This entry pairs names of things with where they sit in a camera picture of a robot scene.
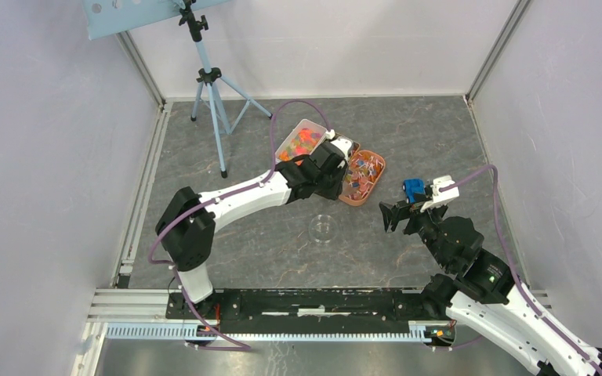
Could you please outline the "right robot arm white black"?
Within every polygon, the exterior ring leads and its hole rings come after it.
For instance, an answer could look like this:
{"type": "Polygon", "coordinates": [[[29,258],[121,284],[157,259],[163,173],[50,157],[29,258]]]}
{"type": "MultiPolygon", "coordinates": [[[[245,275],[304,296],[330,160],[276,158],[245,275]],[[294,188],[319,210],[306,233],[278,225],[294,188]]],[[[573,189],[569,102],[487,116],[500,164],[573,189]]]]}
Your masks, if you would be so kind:
{"type": "Polygon", "coordinates": [[[446,217],[447,209],[379,203],[384,229],[405,222],[403,233],[418,235],[443,270],[422,290],[423,313],[464,323],[534,375],[602,375],[602,348],[572,334],[504,260],[484,249],[473,221],[446,217]]]}

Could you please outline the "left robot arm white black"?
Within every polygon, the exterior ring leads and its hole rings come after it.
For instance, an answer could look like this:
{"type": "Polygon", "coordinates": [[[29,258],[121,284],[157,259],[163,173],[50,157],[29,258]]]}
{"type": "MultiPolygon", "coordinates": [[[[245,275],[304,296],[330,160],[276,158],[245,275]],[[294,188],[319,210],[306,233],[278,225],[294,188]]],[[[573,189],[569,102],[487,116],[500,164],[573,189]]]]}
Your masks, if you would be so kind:
{"type": "Polygon", "coordinates": [[[187,312],[201,320],[214,311],[206,262],[216,232],[247,215],[313,195],[336,200],[352,149],[352,141],[339,136],[235,186],[202,193],[189,186],[178,190],[155,227],[154,243],[169,254],[167,263],[185,291],[187,312]]]}

